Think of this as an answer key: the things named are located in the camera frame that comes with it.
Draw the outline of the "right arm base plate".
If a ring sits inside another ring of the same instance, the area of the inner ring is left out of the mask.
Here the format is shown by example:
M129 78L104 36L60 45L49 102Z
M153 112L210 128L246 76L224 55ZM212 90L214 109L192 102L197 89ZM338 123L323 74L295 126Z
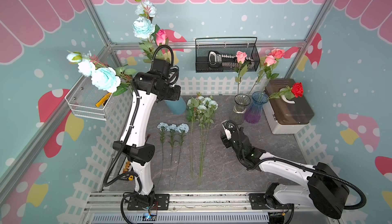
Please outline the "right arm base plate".
M273 195L265 193L250 193L249 201L252 210L283 210L289 211L290 205L278 202Z

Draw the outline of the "single blue flower stem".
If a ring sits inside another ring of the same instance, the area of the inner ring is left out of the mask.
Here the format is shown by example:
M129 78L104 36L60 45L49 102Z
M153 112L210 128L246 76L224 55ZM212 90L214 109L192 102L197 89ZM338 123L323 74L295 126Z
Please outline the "single blue flower stem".
M161 153L162 153L162 164L161 164L161 171L160 171L160 176L158 183L161 180L161 176L163 173L163 163L164 163L164 144L166 140L166 133L169 131L169 125L167 123L159 123L157 126L160 134L160 143L161 143Z

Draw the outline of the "flowers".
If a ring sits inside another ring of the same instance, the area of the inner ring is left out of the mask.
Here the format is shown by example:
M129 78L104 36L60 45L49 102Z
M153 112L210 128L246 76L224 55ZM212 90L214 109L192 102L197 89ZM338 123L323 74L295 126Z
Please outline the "flowers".
M201 185L203 178L203 161L204 161L204 148L205 148L205 128L210 124L211 109L208 107L208 103L211 101L209 97L204 97L200 92L197 94L197 100L199 105L197 107L197 119L199 127L201 129L201 148L200 148L200 166L199 166L199 178L198 185Z

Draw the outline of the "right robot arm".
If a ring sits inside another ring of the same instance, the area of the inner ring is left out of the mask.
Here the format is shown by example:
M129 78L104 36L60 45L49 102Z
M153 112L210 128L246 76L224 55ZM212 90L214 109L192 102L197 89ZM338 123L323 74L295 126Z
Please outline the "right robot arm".
M264 194L269 208L276 205L304 205L314 207L332 219L340 219L344 210L357 210L367 203L366 195L354 184L340 178L322 162L317 165L300 164L277 157L251 145L244 129L233 121L223 121L221 140L232 148L237 160L248 171L260 171L281 176L295 186L273 183Z

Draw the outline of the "double blue carnation stem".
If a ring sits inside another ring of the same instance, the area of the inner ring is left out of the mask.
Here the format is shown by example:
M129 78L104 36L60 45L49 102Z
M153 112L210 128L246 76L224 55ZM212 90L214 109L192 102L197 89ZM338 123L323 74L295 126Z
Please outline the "double blue carnation stem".
M177 180L177 174L178 174L178 167L181 159L181 153L182 153L182 146L185 141L185 136L189 132L189 126L188 124L180 124L180 125L169 125L167 128L167 131L169 132L169 137L170 137L170 147L171 147L171 160L170 160L170 167L172 166L172 161L173 161L173 155L174 155L174 147L175 143L177 142L180 150L179 150L179 155L178 155L178 162L177 162L177 169L176 169L176 174L175 174L175 179L174 179L174 187L176 185L176 180Z

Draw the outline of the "clear glass vase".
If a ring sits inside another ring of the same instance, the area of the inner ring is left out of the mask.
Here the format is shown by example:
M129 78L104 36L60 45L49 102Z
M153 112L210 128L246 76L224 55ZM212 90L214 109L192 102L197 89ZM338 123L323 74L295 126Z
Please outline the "clear glass vase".
M233 112L230 116L230 120L235 122L237 125L241 125L245 121L245 113L247 107L251 103L251 99L246 94L238 94L234 98L235 105L233 107Z

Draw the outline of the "white flower stem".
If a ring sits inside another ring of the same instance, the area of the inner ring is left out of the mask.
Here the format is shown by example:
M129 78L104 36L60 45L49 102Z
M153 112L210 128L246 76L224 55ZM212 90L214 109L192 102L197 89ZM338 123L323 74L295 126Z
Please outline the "white flower stem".
M205 126L209 126L214 123L213 118L217 109L218 103L214 99L211 97L205 97L203 99L203 109L201 109L201 111L203 112L203 124Z

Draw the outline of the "purple glass vase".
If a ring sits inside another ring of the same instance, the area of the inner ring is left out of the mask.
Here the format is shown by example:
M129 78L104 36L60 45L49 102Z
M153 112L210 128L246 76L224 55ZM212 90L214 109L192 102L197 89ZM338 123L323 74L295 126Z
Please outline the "purple glass vase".
M258 91L251 96L252 104L245 114L245 121L250 124L257 124L262 115L263 106L268 102L268 95L263 91Z

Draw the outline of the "teal bouquet blue stem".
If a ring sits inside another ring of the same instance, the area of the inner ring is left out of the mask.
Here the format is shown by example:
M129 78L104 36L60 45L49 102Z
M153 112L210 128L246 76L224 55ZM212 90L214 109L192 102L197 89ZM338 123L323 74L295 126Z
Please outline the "teal bouquet blue stem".
M80 74L91 79L93 86L113 96L127 92L138 73L137 70L126 66L114 69L91 54L69 52L66 58L70 63L78 66Z

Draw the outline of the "teal ceramic vase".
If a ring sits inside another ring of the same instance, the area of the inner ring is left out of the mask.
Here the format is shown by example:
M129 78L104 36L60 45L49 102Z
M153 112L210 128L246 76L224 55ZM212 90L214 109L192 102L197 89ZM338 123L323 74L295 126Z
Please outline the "teal ceramic vase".
M182 97L180 97L177 101L165 100L164 102L173 114L181 115L186 111L187 105Z

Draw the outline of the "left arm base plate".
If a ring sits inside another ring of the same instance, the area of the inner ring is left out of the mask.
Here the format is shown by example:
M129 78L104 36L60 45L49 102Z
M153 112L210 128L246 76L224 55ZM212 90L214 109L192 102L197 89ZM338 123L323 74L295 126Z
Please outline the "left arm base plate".
M168 210L169 198L169 194L137 194L136 196L132 196L130 200L127 200L127 210Z

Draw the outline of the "pale blue flower stem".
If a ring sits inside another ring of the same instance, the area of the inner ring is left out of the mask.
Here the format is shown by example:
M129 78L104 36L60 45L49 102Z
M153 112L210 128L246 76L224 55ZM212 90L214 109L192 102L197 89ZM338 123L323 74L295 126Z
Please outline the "pale blue flower stem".
M187 120L190 122L190 175L194 179L194 145L193 145L193 131L194 123L197 119L198 106L201 104L200 97L190 98L187 102L188 115Z

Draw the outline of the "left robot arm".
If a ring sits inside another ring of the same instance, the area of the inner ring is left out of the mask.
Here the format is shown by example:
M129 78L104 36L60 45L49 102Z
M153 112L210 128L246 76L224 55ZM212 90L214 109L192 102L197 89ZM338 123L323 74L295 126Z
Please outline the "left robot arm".
M179 69L172 61L167 62L157 57L161 49L166 49L171 55L174 53L168 45L159 46L152 56L150 70L146 73L139 72L131 81L133 95L127 126L120 140L113 143L117 154L103 180L103 186L107 187L122 177L133 176L135 189L124 195L124 200L147 210L157 206L150 166L155 147L145 139L150 114L156 102L177 101L181 94L181 87L176 85ZM110 180L111 172L121 155L128 158L132 170Z

